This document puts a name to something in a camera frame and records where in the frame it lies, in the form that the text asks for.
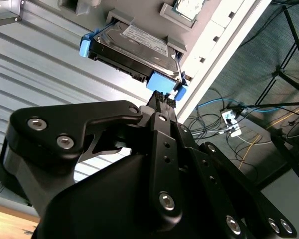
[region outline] screw hole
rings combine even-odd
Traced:
[[[36,127],[41,127],[42,123],[37,119],[37,120],[32,121],[32,125],[36,126]]]
[[[166,163],[170,163],[170,158],[168,158],[167,156],[165,156],[165,162]]]
[[[164,145],[165,145],[166,148],[170,148],[169,143],[165,142]]]
[[[129,110],[131,111],[131,112],[133,112],[133,113],[137,113],[137,112],[139,112],[139,110],[137,109],[137,108],[135,108],[134,106],[130,106],[129,107]]]
[[[234,17],[234,13],[233,12],[230,12],[230,14],[228,15],[228,17],[230,18],[230,19],[233,19],[233,17]]]
[[[166,117],[163,116],[163,115],[160,115],[159,118],[160,118],[162,121],[167,121]]]
[[[213,176],[210,176],[209,179],[210,179],[214,184],[217,184],[216,179],[214,179]]]
[[[217,42],[218,40],[219,40],[218,36],[215,36],[214,39],[213,39],[214,42]]]

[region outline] black metal bracket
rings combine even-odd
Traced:
[[[41,216],[32,238],[293,238],[292,224],[245,186],[230,160],[210,154],[215,146],[198,147],[174,104],[155,92],[140,108],[116,101],[14,112],[1,167]],[[131,155],[74,183],[77,162],[122,146]],[[231,195],[236,187],[250,209]]]
[[[294,43],[291,46],[290,50],[288,51],[287,55],[285,56],[285,58],[284,58],[283,62],[281,63],[281,65],[273,73],[272,79],[267,84],[267,86],[265,87],[265,89],[263,90],[263,92],[261,93],[259,98],[256,100],[256,103],[254,105],[248,105],[248,106],[245,106],[245,107],[249,107],[249,108],[266,108],[266,107],[299,106],[299,102],[278,103],[278,104],[262,104],[261,105],[262,100],[265,98],[267,93],[270,91],[272,86],[277,81],[277,77],[280,77],[281,79],[286,81],[288,84],[290,84],[293,88],[295,88],[296,90],[299,91],[299,84],[297,82],[295,82],[294,80],[292,80],[290,77],[288,77],[287,75],[284,74],[284,69],[286,68],[287,64],[289,63],[289,61],[292,58],[295,51],[297,50],[299,52],[299,38],[298,38],[298,35],[297,35],[297,32],[296,32],[296,29],[295,29],[295,27],[292,23],[292,19],[289,15],[288,9],[285,6],[283,6],[283,12],[284,12],[284,15],[286,17],[286,20],[287,20],[288,26],[290,28],[291,34],[293,36]],[[231,108],[231,109],[241,109],[243,107],[244,106],[234,106],[234,107],[229,107],[229,108]],[[283,166],[281,169],[279,169],[277,172],[274,172],[273,176],[269,176],[268,179],[265,180],[264,183],[259,185],[261,188],[264,185],[267,185],[268,183],[274,181],[277,177],[281,176],[281,174],[283,172],[286,172],[291,168],[294,168],[294,169],[296,169],[297,172],[299,172],[299,170],[297,169],[298,166],[291,164],[291,160],[294,159],[292,154],[286,149],[286,147],[284,146],[284,143],[281,142],[281,139],[277,139],[275,137],[276,136],[271,136],[271,140],[274,139],[275,142],[273,142],[273,143],[274,143],[275,147],[277,148],[277,150],[280,153],[282,153],[282,155],[286,159],[287,164],[285,166]]]
[[[220,181],[233,203],[240,218],[244,218],[247,227],[256,238],[296,238],[282,224],[271,222],[287,222],[287,218],[232,164],[227,157],[213,144],[205,143],[200,149],[207,152],[210,162],[217,169]]]

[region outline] white metal panel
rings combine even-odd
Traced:
[[[238,11],[242,2],[243,0],[222,0],[211,20],[222,27],[227,27],[232,19],[230,15]]]
[[[0,152],[11,113],[33,106],[128,100],[152,91],[101,62],[79,56],[88,31],[26,1],[23,21],[0,26]],[[102,155],[75,168],[79,181],[129,154]]]
[[[213,21],[210,21],[204,32],[201,34],[196,45],[191,51],[190,55],[186,59],[182,70],[186,72],[186,75],[195,77],[197,72],[202,66],[202,59],[206,59],[213,47],[216,45],[215,38],[220,38],[224,32],[224,28]]]

